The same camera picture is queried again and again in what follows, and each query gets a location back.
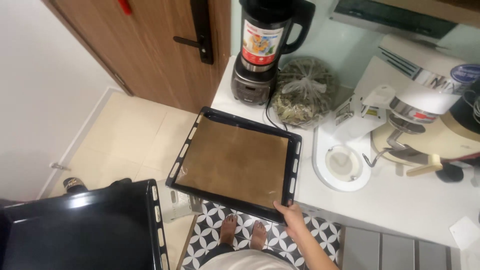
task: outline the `black cable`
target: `black cable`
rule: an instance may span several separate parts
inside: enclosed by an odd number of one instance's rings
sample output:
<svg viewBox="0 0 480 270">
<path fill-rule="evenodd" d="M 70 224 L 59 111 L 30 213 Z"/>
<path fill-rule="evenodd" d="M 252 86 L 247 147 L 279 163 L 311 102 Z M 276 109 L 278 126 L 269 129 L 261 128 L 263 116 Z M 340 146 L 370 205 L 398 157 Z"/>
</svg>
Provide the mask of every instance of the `black cable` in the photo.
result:
<svg viewBox="0 0 480 270">
<path fill-rule="evenodd" d="M 272 97 L 270 97 L 268 99 L 268 102 L 267 102 L 267 106 L 265 108 L 265 115 L 267 116 L 267 119 L 270 121 L 270 123 L 272 123 L 272 125 L 276 128 L 279 128 L 279 129 L 282 129 L 281 127 L 277 126 L 274 122 L 272 122 L 272 120 L 270 120 L 270 117 L 268 117 L 268 107 L 270 106 L 270 101 L 272 100 Z M 283 124 L 283 126 L 285 127 L 285 131 L 288 131 L 287 129 L 287 125 Z"/>
</svg>

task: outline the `parchment paper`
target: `parchment paper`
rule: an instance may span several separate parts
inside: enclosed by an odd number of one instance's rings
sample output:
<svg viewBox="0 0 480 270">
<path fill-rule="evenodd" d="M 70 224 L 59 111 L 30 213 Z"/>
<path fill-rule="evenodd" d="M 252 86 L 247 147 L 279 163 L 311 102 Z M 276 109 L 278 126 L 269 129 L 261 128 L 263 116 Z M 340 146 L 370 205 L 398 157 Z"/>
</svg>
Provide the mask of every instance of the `parchment paper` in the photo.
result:
<svg viewBox="0 0 480 270">
<path fill-rule="evenodd" d="M 281 200 L 288 139 L 202 117 L 176 183 L 268 208 Z"/>
</svg>

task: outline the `black pants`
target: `black pants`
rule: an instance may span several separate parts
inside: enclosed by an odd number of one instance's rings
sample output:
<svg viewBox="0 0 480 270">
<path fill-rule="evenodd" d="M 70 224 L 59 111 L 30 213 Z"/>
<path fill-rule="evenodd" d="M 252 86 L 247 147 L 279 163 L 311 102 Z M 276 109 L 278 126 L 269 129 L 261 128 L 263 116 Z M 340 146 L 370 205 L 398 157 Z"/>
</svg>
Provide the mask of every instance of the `black pants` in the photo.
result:
<svg viewBox="0 0 480 270">
<path fill-rule="evenodd" d="M 235 250 L 229 244 L 221 243 L 218 246 L 214 247 L 212 250 L 210 250 L 207 255 L 205 255 L 204 259 L 200 263 L 200 266 L 204 265 L 206 262 L 208 262 L 209 260 L 211 260 L 214 257 L 217 257 L 220 254 L 233 252 L 233 251 L 235 251 Z M 264 250 L 262 250 L 262 252 L 273 255 L 273 256 L 275 256 L 279 259 L 282 259 L 282 260 L 286 261 L 287 263 L 291 264 L 291 262 L 287 258 L 284 258 L 284 257 L 280 256 L 280 254 L 278 254 L 277 252 L 275 252 L 273 250 L 264 249 Z"/>
</svg>

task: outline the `person's hand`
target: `person's hand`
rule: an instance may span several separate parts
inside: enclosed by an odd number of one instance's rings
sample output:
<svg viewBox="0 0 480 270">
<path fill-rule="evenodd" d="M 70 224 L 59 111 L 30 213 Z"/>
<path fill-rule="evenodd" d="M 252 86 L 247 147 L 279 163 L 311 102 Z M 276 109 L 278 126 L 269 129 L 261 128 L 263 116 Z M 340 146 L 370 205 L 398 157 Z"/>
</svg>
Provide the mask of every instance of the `person's hand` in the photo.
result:
<svg viewBox="0 0 480 270">
<path fill-rule="evenodd" d="M 301 232 L 308 231 L 298 204 L 292 205 L 291 202 L 289 202 L 288 207 L 285 207 L 278 201 L 274 201 L 273 206 L 283 214 L 283 217 L 287 222 L 286 232 L 295 242 Z"/>
</svg>

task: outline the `bare foot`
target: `bare foot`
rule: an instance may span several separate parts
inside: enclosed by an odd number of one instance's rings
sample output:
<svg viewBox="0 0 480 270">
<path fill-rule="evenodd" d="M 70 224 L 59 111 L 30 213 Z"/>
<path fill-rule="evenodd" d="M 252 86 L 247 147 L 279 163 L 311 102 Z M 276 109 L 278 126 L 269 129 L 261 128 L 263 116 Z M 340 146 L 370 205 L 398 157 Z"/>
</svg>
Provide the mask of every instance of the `bare foot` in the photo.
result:
<svg viewBox="0 0 480 270">
<path fill-rule="evenodd" d="M 267 240 L 267 231 L 264 224 L 260 221 L 255 221 L 253 224 L 250 249 L 262 250 L 264 248 L 265 240 Z"/>
<path fill-rule="evenodd" d="M 235 235 L 235 228 L 237 227 L 237 216 L 228 215 L 222 222 L 220 227 L 220 244 L 227 243 L 233 245 L 233 237 Z"/>
</svg>

